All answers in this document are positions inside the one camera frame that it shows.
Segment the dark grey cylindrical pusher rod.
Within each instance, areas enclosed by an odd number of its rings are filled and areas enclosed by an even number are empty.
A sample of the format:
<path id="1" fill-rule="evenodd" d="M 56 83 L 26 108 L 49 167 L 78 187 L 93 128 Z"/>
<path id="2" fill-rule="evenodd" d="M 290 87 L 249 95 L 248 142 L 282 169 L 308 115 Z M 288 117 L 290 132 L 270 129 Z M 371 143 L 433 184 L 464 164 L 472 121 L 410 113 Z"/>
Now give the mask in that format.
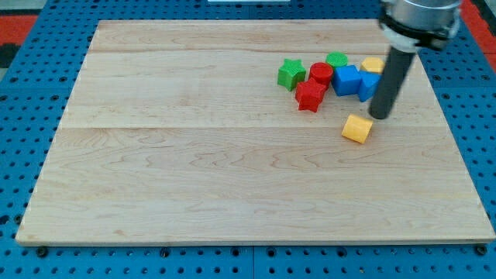
<path id="1" fill-rule="evenodd" d="M 414 57 L 415 53 L 390 47 L 381 79 L 370 102 L 370 116 L 386 119 L 391 114 Z"/>

